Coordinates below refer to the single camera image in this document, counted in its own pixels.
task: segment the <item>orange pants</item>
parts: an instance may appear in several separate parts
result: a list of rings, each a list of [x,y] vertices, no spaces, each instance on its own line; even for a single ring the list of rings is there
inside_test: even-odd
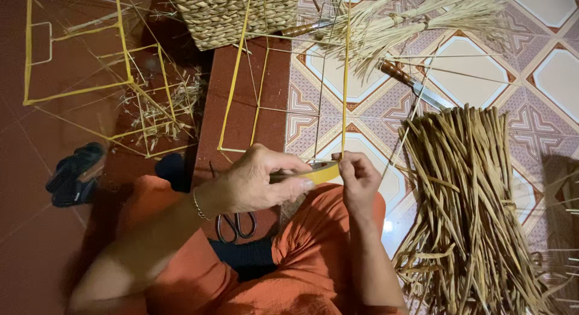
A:
[[[221,262],[202,230],[176,253],[145,292],[149,314],[327,313],[356,312],[352,291],[349,220],[343,186],[322,184],[310,192],[289,224],[273,238],[277,270],[239,283]],[[169,182],[143,176],[127,201],[119,233],[175,202],[182,193]],[[386,212],[376,193],[374,217],[381,232]]]

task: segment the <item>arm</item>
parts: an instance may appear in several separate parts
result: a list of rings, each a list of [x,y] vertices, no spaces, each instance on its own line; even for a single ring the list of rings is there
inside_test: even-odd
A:
[[[305,178],[269,184],[277,170],[308,171],[299,158],[252,146],[231,170],[193,189],[161,214],[109,245],[91,265],[69,301],[69,311],[103,314],[117,309],[154,281],[173,255],[200,228],[194,200],[204,215],[256,211],[295,200],[313,188]]]
[[[366,306],[392,306],[408,314],[398,277],[373,220],[373,199],[381,175],[363,153],[344,152],[339,163],[344,203],[350,214],[354,285]]]

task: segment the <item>left hand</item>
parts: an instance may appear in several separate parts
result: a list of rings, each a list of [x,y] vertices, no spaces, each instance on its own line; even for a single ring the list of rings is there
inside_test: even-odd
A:
[[[269,208],[297,197],[315,187],[308,178],[290,177],[270,184],[269,174],[311,171],[312,168],[290,153],[274,152],[261,144],[252,145],[230,170],[213,181],[195,188],[195,198],[205,215],[242,213]]]

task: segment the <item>scissors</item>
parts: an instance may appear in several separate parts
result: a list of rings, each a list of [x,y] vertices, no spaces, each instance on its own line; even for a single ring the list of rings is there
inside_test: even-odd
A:
[[[215,169],[213,168],[213,164],[211,162],[209,162],[209,168],[211,169],[211,173],[213,174],[213,178],[217,178],[218,174],[215,171]],[[257,229],[257,221],[255,220],[255,215],[253,214],[253,212],[248,212],[247,214],[250,216],[250,219],[251,219],[251,230],[247,234],[242,231],[242,223],[240,221],[239,213],[235,214],[235,222],[233,222],[231,220],[231,218],[229,218],[229,216],[226,214],[217,216],[217,219],[215,220],[215,231],[217,232],[217,237],[219,238],[219,240],[222,243],[234,244],[237,241],[237,239],[239,239],[239,237],[251,238],[255,234],[255,230]],[[223,238],[223,235],[221,235],[221,219],[222,218],[225,219],[225,222],[227,222],[227,224],[229,225],[229,227],[233,231],[233,239],[231,239],[231,240],[226,240],[225,238]]]

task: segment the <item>scissor handle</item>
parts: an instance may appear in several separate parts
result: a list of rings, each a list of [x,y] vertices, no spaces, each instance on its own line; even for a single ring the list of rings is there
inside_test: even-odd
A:
[[[231,227],[231,230],[233,231],[233,239],[232,240],[226,240],[221,235],[221,217],[225,218],[225,221],[229,224],[229,226]],[[225,244],[235,243],[240,236],[240,233],[238,232],[237,228],[235,227],[235,224],[233,223],[233,221],[231,221],[231,219],[229,219],[228,215],[226,215],[226,214],[217,216],[217,219],[215,220],[215,232],[217,233],[217,238],[219,238],[221,243],[225,243]]]
[[[255,215],[253,214],[253,212],[248,212],[247,214],[250,216],[251,219],[251,231],[249,234],[244,234],[242,232],[242,222],[239,220],[239,213],[235,214],[235,224],[237,231],[239,232],[239,237],[246,239],[251,238],[254,235],[255,230],[257,229],[257,221],[255,221]]]

